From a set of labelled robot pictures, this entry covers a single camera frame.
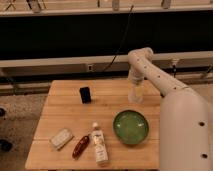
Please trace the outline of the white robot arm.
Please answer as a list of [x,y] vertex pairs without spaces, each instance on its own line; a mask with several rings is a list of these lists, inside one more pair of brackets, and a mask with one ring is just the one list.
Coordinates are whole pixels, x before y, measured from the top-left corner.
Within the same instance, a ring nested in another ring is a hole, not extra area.
[[128,79],[147,78],[163,95],[159,123],[159,171],[213,171],[209,121],[213,106],[185,83],[155,66],[149,47],[131,50]]

